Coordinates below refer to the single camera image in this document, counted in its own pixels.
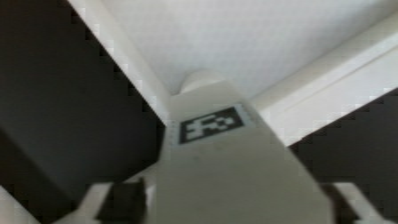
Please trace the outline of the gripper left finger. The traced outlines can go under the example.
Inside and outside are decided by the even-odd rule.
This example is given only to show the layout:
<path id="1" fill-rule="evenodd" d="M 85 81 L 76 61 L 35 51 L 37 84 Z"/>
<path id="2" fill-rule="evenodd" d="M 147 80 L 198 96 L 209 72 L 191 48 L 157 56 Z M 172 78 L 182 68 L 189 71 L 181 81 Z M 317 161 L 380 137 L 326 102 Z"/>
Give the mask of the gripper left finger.
<path id="1" fill-rule="evenodd" d="M 51 224 L 143 224 L 145 181 L 99 183 L 86 190 L 76 210 Z"/>

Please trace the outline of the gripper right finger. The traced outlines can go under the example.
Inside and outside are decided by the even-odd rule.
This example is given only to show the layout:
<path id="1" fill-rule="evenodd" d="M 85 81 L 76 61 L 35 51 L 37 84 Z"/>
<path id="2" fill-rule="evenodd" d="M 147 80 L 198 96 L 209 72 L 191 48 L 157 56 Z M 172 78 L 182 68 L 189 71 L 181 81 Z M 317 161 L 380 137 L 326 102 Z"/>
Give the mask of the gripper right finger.
<path id="1" fill-rule="evenodd" d="M 321 183 L 319 187 L 332 204 L 333 224 L 398 224 L 381 216 L 353 183 Z"/>

